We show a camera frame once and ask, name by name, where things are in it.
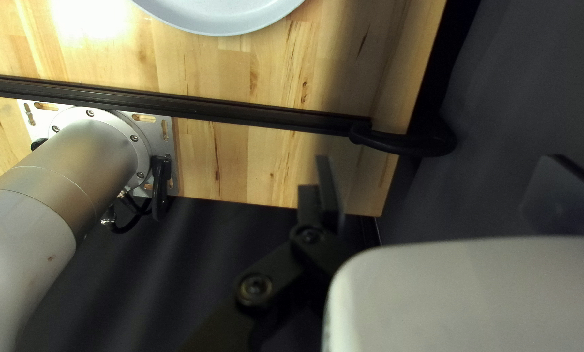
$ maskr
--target circular flange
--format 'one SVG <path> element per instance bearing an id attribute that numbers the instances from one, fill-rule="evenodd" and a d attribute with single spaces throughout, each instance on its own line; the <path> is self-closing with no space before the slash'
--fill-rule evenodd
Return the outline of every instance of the circular flange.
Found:
<path id="1" fill-rule="evenodd" d="M 137 170 L 133 173 L 133 176 L 125 188 L 131 190 L 141 185 L 145 179 L 138 177 L 138 174 L 148 175 L 150 170 L 150 146 L 148 145 L 148 141 L 142 131 L 140 131 L 137 126 L 132 126 L 120 117 L 105 110 L 88 107 L 72 107 L 63 110 L 53 118 L 47 131 L 48 138 L 50 139 L 57 134 L 58 131 L 64 129 L 64 127 L 79 120 L 96 120 L 103 122 L 114 127 L 125 136 L 125 139 L 131 143 L 137 154 Z"/>

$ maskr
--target wooden table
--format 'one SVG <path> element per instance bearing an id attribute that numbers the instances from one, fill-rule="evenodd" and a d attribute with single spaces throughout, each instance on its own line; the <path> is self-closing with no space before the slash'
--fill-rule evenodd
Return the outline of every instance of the wooden table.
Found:
<path id="1" fill-rule="evenodd" d="M 371 116 L 404 133 L 445 0 L 306 0 L 241 36 L 164 24 L 128 0 L 0 0 L 0 74 Z M 378 216 L 396 155 L 343 137 L 173 119 L 181 195 L 296 206 L 331 156 L 346 212 Z M 0 174 L 30 138 L 0 98 Z"/>

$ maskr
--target screw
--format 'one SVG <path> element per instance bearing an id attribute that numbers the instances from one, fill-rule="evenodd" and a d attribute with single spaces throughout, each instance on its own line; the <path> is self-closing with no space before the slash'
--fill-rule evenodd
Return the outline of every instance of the screw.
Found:
<path id="1" fill-rule="evenodd" d="M 301 232 L 301 239 L 305 243 L 316 243 L 320 240 L 322 232 L 320 230 L 316 230 L 315 228 L 307 228 Z"/>
<path id="2" fill-rule="evenodd" d="M 272 292 L 272 280 L 266 275 L 251 274 L 242 280 L 238 292 L 240 302 L 246 306 L 264 302 Z"/>

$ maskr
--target black metal frame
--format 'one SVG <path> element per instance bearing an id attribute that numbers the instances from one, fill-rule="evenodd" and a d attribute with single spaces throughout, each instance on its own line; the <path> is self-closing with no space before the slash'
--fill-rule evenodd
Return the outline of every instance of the black metal frame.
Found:
<path id="1" fill-rule="evenodd" d="M 457 144 L 439 116 L 428 133 L 400 135 L 373 131 L 366 116 L 5 75 L 0 75 L 0 96 L 349 137 L 355 144 L 415 157 L 446 155 Z"/>
<path id="2" fill-rule="evenodd" d="M 298 223 L 289 241 L 235 278 L 233 294 L 201 323 L 180 352 L 257 352 L 305 308 L 324 315 L 327 290 L 355 249 L 338 238 L 341 205 L 327 156 L 317 156 L 319 185 L 298 187 Z"/>

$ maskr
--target white plate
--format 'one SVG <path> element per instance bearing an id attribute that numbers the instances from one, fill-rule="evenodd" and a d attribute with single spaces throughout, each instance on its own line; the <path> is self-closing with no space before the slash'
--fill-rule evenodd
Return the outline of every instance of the white plate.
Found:
<path id="1" fill-rule="evenodd" d="M 132 0 L 173 27 L 206 36 L 243 35 L 269 26 L 304 0 Z"/>

